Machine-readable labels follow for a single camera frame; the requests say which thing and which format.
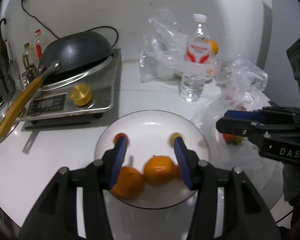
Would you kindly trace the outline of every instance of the gold knob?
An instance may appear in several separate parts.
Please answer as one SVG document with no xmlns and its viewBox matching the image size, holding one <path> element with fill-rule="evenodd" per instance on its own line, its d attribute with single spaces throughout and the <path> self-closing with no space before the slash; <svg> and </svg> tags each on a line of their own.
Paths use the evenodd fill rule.
<svg viewBox="0 0 300 240">
<path fill-rule="evenodd" d="M 90 87 L 84 83 L 76 85 L 71 90 L 71 99 L 77 106 L 85 106 L 92 99 Z"/>
</svg>

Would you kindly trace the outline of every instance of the blue gripper pad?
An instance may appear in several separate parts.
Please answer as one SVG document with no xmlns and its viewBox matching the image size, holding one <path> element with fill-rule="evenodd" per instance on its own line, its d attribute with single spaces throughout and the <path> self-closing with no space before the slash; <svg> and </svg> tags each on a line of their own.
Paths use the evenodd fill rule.
<svg viewBox="0 0 300 240">
<path fill-rule="evenodd" d="M 174 139 L 173 149 L 178 161 L 183 183 L 191 190 L 193 188 L 193 183 L 191 180 L 191 171 L 185 157 L 185 154 L 187 153 L 188 149 L 186 148 L 181 137 L 177 137 Z"/>
<path fill-rule="evenodd" d="M 126 156 L 127 147 L 127 139 L 124 136 L 119 137 L 113 149 L 115 156 L 113 166 L 111 168 L 111 176 L 109 182 L 111 188 L 117 183 L 122 163 L 124 161 L 124 157 Z"/>
<path fill-rule="evenodd" d="M 266 121 L 266 118 L 258 112 L 227 111 L 225 117 L 231 119 L 253 120 L 258 121 L 259 123 L 265 123 Z"/>
</svg>

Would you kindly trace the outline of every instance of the white wall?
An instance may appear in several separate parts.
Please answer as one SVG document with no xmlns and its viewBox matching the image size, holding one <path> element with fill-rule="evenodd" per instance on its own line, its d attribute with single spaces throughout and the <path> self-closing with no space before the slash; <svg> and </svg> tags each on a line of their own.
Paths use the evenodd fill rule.
<svg viewBox="0 0 300 240">
<path fill-rule="evenodd" d="M 265 66 L 269 82 L 265 94 L 280 106 L 300 107 L 298 84 L 286 54 L 300 38 L 300 4 L 298 0 L 272 0 L 272 7 L 272 34 Z"/>
<path fill-rule="evenodd" d="M 61 37 L 99 25 L 116 27 L 124 61 L 138 59 L 142 28 L 148 16 L 153 9 L 166 6 L 175 14 L 182 32 L 192 28 L 193 13 L 207 14 L 209 31 L 220 46 L 220 58 L 230 59 L 237 54 L 252 62 L 266 58 L 271 0 L 28 0 L 25 3 L 26 9 Z M 20 65 L 23 45 L 33 40 L 36 29 L 41 28 L 49 41 L 54 40 L 21 10 L 20 0 L 10 0 L 4 16 L 8 21 L 4 33 Z M 103 34 L 113 42 L 111 31 Z"/>
</svg>

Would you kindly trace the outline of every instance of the wooden handle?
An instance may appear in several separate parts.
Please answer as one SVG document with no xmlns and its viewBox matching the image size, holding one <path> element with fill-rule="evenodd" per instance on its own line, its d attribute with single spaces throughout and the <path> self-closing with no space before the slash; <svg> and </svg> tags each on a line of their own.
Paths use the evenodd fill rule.
<svg viewBox="0 0 300 240">
<path fill-rule="evenodd" d="M 13 123 L 20 114 L 21 110 L 25 107 L 26 103 L 28 103 L 30 98 L 36 93 L 36 91 L 41 87 L 41 85 L 42 79 L 40 77 L 37 77 L 14 100 L 12 105 L 9 107 L 5 117 L 0 123 L 1 137 L 6 137 L 8 135 L 9 130 L 11 129 Z"/>
</svg>

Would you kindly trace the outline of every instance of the digital display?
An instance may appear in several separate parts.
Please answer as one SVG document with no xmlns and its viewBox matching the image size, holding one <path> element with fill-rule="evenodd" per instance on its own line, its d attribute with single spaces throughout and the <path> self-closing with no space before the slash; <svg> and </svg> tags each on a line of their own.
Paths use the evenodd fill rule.
<svg viewBox="0 0 300 240">
<path fill-rule="evenodd" d="M 32 100 L 27 115 L 63 111 L 66 94 Z"/>
</svg>

